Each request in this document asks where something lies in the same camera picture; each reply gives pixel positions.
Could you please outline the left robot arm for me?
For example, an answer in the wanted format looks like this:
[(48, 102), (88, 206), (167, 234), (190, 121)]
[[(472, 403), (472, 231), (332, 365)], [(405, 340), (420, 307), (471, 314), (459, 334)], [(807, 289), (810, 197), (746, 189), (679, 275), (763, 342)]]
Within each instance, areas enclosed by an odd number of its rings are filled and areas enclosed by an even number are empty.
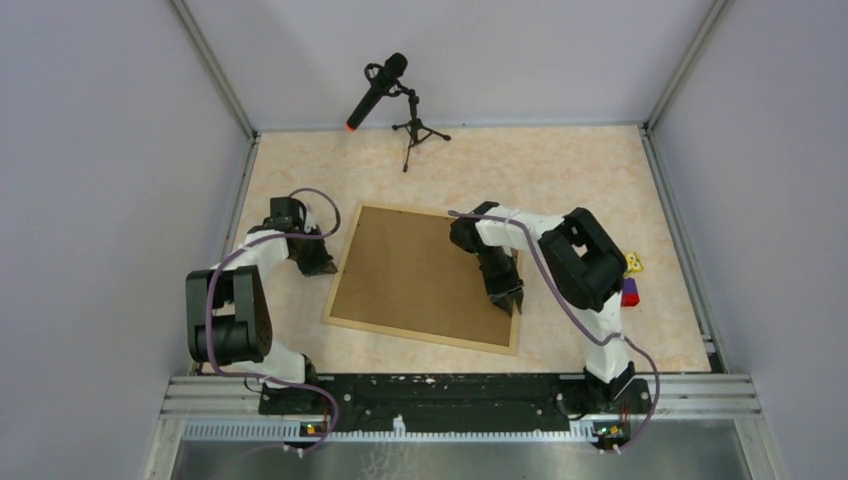
[(283, 388), (297, 413), (319, 404), (311, 360), (283, 346), (273, 334), (265, 279), (287, 262), (305, 277), (333, 275), (327, 233), (295, 194), (275, 197), (269, 214), (220, 263), (190, 272), (185, 280), (188, 350), (218, 373), (254, 378)]

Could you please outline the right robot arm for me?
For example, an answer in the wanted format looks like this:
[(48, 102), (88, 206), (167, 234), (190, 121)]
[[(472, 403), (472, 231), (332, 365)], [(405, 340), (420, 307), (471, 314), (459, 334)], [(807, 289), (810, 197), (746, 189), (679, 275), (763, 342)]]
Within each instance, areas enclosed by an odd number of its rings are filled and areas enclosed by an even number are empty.
[(555, 300), (588, 342), (584, 375), (589, 408), (614, 411), (635, 380), (621, 318), (627, 261), (596, 217), (585, 208), (541, 215), (493, 201), (451, 215), (450, 241), (476, 257), (490, 303), (506, 313), (521, 308), (524, 298), (515, 255), (530, 254)]

